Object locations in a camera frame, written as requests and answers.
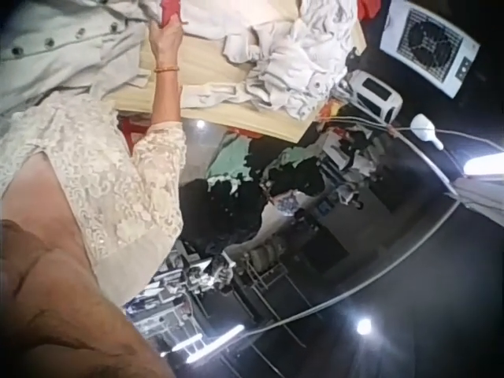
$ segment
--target woman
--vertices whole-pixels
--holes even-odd
[[[182,228],[182,35],[178,18],[151,27],[152,126],[132,157],[112,105],[87,95],[52,94],[0,132],[2,218],[68,251],[118,306],[145,287]]]
[[[15,376],[174,377],[117,306],[182,227],[182,35],[178,17],[151,27],[152,126],[132,157],[111,106],[87,96],[49,97],[0,140],[0,346]]]

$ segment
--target button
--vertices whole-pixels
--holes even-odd
[[[86,34],[86,29],[80,28],[76,33],[76,38],[81,39],[82,37],[84,37],[84,34]]]
[[[48,38],[46,39],[46,41],[44,42],[44,46],[47,48],[47,49],[51,49],[54,47],[54,39],[52,38]]]
[[[22,57],[24,55],[23,47],[16,46],[16,47],[13,47],[13,49],[11,51],[15,57]]]

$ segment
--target beige cloth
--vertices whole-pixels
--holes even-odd
[[[182,229],[178,182],[185,162],[180,123],[159,124],[130,157],[113,105],[88,95],[51,95],[15,113],[0,132],[0,195],[34,154],[49,159],[82,232],[104,294],[137,295]]]

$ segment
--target table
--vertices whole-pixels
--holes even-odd
[[[241,0],[243,4],[254,7],[245,9],[250,22],[260,17],[268,20],[294,20],[298,16],[296,0]],[[360,24],[355,24],[352,38],[359,53],[365,49],[365,39]],[[204,84],[208,82],[242,81],[251,65],[231,65],[222,55],[222,41],[209,41],[185,36],[180,48],[180,80],[182,84]],[[154,57],[150,52],[148,40],[141,51],[140,67],[152,70]],[[155,75],[151,75],[144,88],[127,86],[110,94],[107,98],[116,103],[116,109],[127,112],[150,113],[154,100]],[[251,104],[220,104],[206,109],[183,109],[182,117],[204,120],[214,124],[245,129],[262,135],[270,135],[293,143],[299,141],[306,129],[315,119],[314,112],[309,119],[300,121],[285,112],[257,111]]]

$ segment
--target fluorescent light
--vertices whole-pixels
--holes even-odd
[[[475,157],[464,165],[468,176],[504,175],[504,152]]]
[[[369,335],[372,331],[372,325],[370,319],[362,319],[357,323],[357,333],[359,335]]]
[[[202,348],[202,349],[198,350],[196,353],[190,355],[187,358],[186,363],[190,364],[192,362],[199,360],[202,357],[205,357],[207,354],[212,353],[216,349],[222,347],[225,343],[227,343],[233,337],[238,335],[244,329],[245,329],[245,327],[243,327],[243,325],[241,325],[241,324],[237,325],[232,330],[224,333],[219,339],[215,340],[213,343],[206,345],[204,348]]]
[[[177,352],[178,350],[181,350],[185,347],[188,347],[191,344],[196,343],[198,340],[201,340],[202,338],[203,338],[203,335],[201,333],[198,333],[197,335],[194,335],[194,336],[190,337],[189,339],[184,340],[183,342],[176,344],[172,348],[172,352]]]

